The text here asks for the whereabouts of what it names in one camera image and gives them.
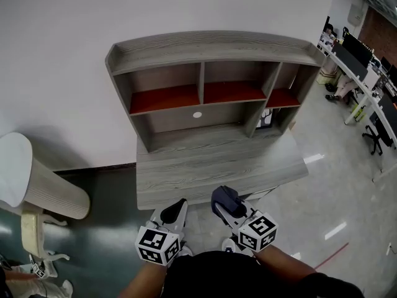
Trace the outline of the white round pedestal table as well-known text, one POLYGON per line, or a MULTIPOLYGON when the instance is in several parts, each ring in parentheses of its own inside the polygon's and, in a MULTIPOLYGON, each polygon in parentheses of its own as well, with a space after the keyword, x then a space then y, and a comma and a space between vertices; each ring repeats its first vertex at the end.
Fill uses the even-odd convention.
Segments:
POLYGON ((12 208, 28 202, 79 220, 91 206, 86 191, 39 162, 29 139, 16 132, 0 138, 0 201, 12 208))

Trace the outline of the grey wood-grain shelf unit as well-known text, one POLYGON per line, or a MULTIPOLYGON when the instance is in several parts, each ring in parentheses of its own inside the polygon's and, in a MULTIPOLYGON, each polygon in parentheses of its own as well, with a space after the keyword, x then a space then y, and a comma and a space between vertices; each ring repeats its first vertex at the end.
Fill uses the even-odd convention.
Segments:
POLYGON ((105 66, 138 143, 151 152, 160 133, 236 125, 252 137, 264 109, 281 110, 286 128, 324 61, 304 40, 204 30, 117 42, 105 66))

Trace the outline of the long white office desk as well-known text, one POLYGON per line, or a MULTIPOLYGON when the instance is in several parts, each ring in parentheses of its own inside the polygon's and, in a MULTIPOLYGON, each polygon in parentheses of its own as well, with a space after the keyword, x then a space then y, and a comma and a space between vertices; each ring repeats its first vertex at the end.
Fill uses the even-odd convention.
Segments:
POLYGON ((353 81, 357 84, 359 89, 363 92, 364 96, 361 101, 357 104, 357 107, 350 113, 350 115, 345 119, 344 124, 348 125, 350 121, 354 118, 354 116, 359 112, 360 108, 369 102, 368 107, 372 106, 374 112, 377 114, 381 123, 383 124, 388 136, 393 141, 393 146, 397 149, 397 136, 393 131, 392 126, 386 118, 386 115, 383 112, 381 106, 379 106, 378 102, 372 97, 371 89, 366 86, 364 81, 361 80, 359 75, 355 75, 354 72, 337 56, 336 52, 333 52, 330 47, 325 46, 324 42, 318 42, 318 46, 321 51, 327 52, 328 57, 335 62, 335 64, 353 81))

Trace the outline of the large black monitor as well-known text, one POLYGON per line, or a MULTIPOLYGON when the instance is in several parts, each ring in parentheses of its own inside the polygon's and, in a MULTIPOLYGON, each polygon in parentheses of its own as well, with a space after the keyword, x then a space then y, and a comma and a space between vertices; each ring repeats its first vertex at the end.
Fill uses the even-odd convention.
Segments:
POLYGON ((346 33, 342 46, 352 54, 365 68, 373 58, 373 53, 365 44, 355 38, 352 34, 346 33))

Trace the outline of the white wall electrical box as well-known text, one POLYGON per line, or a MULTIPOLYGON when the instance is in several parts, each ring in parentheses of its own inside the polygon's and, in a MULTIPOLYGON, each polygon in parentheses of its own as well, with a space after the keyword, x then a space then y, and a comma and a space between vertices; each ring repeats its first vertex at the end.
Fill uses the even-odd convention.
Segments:
POLYGON ((363 11, 360 6, 355 4, 350 5, 350 10, 347 16, 347 21, 349 24, 357 27, 361 24, 363 18, 363 11))

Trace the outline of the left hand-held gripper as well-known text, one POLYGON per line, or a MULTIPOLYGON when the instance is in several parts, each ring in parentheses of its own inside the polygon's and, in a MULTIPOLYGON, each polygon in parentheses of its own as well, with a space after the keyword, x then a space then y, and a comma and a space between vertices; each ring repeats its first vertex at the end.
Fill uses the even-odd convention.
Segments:
POLYGON ((140 227, 135 240, 140 259, 168 265, 182 248, 186 215, 186 199, 154 210, 149 221, 140 227))

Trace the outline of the ornate curved-leg chair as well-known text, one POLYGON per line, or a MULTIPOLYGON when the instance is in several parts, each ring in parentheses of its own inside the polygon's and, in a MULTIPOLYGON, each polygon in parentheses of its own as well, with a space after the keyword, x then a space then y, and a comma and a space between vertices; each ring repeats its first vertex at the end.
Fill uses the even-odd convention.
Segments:
POLYGON ((28 254, 32 254, 36 261, 56 261, 60 259, 70 260, 66 254, 44 249, 44 224, 67 226, 67 221, 59 221, 54 217, 44 214, 43 209, 28 202, 23 202, 17 207, 11 207, 8 203, 0 201, 0 209, 20 216, 22 246, 28 254))

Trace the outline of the white drawer unit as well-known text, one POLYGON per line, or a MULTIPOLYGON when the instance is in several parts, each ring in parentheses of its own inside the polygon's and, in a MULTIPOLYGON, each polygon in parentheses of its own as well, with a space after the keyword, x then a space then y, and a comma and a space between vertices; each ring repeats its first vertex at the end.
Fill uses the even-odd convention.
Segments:
POLYGON ((273 190, 277 189, 276 187, 264 190, 264 191, 258 191, 258 192, 254 192, 252 194, 249 194, 248 196, 246 196, 244 199, 245 200, 254 200, 254 199, 260 199, 264 196, 266 196, 268 193, 272 192, 273 190))

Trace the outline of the black desk divider panel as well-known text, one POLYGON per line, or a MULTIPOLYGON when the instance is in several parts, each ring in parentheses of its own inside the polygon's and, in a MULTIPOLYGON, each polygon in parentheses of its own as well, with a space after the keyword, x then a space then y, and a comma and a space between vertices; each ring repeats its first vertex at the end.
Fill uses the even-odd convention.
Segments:
POLYGON ((363 82, 368 74, 368 70, 364 67, 361 62, 356 59, 349 51, 347 51, 339 42, 336 42, 331 50, 331 53, 341 61, 354 76, 358 77, 358 79, 363 82))
POLYGON ((393 103, 387 94, 384 94, 378 102, 387 121, 392 128, 397 129, 397 106, 393 103))

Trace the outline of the framed tree picture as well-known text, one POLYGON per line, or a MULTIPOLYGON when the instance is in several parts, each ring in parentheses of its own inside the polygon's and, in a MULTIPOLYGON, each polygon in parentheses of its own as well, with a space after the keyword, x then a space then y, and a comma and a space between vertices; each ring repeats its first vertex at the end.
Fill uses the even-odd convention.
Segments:
POLYGON ((273 109, 264 109, 257 123, 256 129, 267 129, 272 127, 273 109))

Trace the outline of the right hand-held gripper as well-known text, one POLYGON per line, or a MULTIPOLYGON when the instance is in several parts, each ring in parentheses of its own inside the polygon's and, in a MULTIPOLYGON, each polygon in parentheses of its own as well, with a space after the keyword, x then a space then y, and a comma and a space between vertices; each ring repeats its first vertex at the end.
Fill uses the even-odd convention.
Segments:
POLYGON ((231 210, 233 217, 219 205, 216 208, 220 210, 223 223, 231 229, 232 239, 239 246, 259 252, 275 240, 279 227, 276 221, 249 202, 235 200, 231 210))

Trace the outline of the black office chair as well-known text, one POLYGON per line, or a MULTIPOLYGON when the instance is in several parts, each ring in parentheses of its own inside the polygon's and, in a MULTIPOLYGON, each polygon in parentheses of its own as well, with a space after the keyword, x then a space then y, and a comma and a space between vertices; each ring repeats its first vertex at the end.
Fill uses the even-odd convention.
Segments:
POLYGON ((374 155, 378 149, 378 154, 381 156, 383 154, 383 150, 381 148, 380 142, 382 141, 387 147, 391 147, 393 141, 388 135, 385 126, 382 124, 381 120, 378 117, 375 119, 375 128, 377 130, 377 133, 375 133, 369 125, 366 125, 365 129, 369 130, 370 132, 364 132, 362 134, 362 137, 368 137, 372 140, 373 150, 370 152, 371 155, 374 155))

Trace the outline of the bright green bag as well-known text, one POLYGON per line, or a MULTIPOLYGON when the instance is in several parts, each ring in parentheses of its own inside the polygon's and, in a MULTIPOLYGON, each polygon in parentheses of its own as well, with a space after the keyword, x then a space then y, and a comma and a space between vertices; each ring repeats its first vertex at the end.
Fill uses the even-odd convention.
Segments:
POLYGON ((366 107, 367 107, 366 105, 359 106, 358 104, 356 104, 354 106, 352 112, 354 112, 356 110, 356 108, 359 108, 359 110, 354 115, 355 122, 360 122, 365 117, 365 108, 366 107))

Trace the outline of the person's left forearm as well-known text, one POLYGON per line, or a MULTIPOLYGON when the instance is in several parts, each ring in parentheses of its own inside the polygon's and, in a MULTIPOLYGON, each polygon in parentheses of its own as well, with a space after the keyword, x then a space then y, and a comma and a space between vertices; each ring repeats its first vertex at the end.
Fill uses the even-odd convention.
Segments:
POLYGON ((160 298, 167 267, 145 263, 117 298, 160 298))

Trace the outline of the person's black shirt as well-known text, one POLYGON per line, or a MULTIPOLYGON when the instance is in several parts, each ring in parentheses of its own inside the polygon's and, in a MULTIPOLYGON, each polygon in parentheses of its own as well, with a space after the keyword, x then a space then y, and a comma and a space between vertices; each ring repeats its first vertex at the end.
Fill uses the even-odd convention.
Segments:
POLYGON ((168 268, 161 298, 365 298, 355 285, 323 273, 291 284, 250 256, 209 251, 180 256, 168 268))

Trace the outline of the dark blue cloth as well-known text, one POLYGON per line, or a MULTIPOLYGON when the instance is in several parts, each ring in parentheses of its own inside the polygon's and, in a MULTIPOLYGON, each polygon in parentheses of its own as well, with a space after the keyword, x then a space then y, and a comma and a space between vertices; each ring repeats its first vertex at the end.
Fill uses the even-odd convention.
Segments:
POLYGON ((241 198, 239 197, 237 191, 235 191, 234 189, 228 186, 219 186, 212 192, 211 207, 213 213, 217 215, 219 218, 223 217, 221 215, 220 210, 216 208, 216 205, 219 205, 224 210, 226 210, 227 213, 230 214, 230 216, 232 216, 231 210, 232 210, 233 202, 238 199, 241 198))

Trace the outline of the person's right white shoe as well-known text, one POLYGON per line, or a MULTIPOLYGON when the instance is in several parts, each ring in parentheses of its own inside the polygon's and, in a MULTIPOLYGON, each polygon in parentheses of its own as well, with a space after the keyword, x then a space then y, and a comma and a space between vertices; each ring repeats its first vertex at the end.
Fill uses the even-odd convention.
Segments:
POLYGON ((221 244, 221 250, 227 253, 239 253, 246 256, 252 256, 252 251, 245 247, 239 246, 232 238, 226 238, 221 244))

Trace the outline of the person's right forearm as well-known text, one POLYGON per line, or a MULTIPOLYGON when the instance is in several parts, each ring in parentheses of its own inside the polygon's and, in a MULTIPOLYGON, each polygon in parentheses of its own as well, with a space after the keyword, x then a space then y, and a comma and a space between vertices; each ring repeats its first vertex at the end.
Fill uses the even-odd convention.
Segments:
POLYGON ((259 252, 254 252, 254 256, 261 265, 289 284, 297 284, 305 277, 316 273, 316 270, 311 266, 273 245, 269 245, 259 252))

